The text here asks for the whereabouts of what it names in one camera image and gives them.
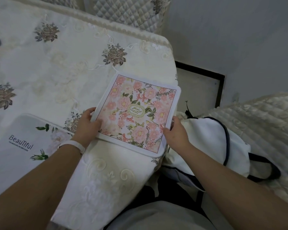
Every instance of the pink floral pattern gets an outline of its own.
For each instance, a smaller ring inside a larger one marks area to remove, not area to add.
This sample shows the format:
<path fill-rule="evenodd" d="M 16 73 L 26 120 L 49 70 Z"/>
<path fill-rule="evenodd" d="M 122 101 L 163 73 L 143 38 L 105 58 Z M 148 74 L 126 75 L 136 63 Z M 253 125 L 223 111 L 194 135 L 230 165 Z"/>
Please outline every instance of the pink floral pattern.
<path fill-rule="evenodd" d="M 174 89 L 118 75 L 97 117 L 103 120 L 99 132 L 157 153 L 175 94 Z M 132 106 L 142 115 L 131 115 Z"/>

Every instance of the left hand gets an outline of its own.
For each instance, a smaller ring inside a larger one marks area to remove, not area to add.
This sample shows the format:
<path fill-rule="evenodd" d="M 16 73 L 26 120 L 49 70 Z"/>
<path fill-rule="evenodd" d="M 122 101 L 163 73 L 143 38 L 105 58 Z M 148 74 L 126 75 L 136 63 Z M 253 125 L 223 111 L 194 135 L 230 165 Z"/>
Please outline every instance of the left hand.
<path fill-rule="evenodd" d="M 83 112 L 77 124 L 77 130 L 71 140 L 77 141 L 83 147 L 87 148 L 93 139 L 95 139 L 101 128 L 102 121 L 96 120 L 91 122 L 91 113 L 96 107 L 92 107 Z"/>

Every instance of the black frame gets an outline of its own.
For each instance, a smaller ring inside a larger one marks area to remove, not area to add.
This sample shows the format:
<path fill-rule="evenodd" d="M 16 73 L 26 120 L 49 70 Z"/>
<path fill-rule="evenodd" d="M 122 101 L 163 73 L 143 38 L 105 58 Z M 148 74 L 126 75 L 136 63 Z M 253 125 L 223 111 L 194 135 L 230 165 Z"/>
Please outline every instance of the black frame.
<path fill-rule="evenodd" d="M 219 73 L 215 73 L 215 72 L 211 72 L 209 70 L 206 69 L 201 69 L 198 67 L 194 67 L 192 65 L 187 65 L 178 61 L 175 61 L 176 64 L 176 68 L 179 69 L 183 69 L 183 70 L 187 70 L 189 72 L 192 73 L 197 73 L 206 77 L 211 77 L 213 79 L 219 80 L 220 84 L 219 84 L 219 88 L 218 88 L 218 93 L 216 95 L 216 104 L 215 104 L 215 108 L 217 108 L 218 106 L 220 106 L 221 103 L 221 97 L 222 97 L 222 91 L 223 91 L 223 86 L 224 86 L 224 80 L 225 80 L 225 76 Z"/>

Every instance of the gold oval emblem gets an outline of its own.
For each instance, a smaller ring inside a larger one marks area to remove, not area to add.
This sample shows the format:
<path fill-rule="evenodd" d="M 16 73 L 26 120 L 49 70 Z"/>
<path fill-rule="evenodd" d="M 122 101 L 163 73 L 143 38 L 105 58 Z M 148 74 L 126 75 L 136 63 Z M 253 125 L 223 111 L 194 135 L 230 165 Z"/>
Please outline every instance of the gold oval emblem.
<path fill-rule="evenodd" d="M 127 112 L 134 117 L 141 118 L 145 115 L 145 108 L 137 104 L 130 104 Z"/>

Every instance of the white bedspread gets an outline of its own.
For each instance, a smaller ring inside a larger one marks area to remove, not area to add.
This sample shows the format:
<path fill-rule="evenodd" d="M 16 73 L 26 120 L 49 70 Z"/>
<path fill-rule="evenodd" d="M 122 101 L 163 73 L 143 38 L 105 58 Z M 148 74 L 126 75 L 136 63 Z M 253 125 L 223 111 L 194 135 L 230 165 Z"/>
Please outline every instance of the white bedspread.
<path fill-rule="evenodd" d="M 74 131 L 115 72 L 177 85 L 169 42 L 38 0 L 0 0 L 0 137 L 21 113 Z M 158 160 L 97 140 L 75 170 L 52 220 L 100 229 L 127 206 Z"/>

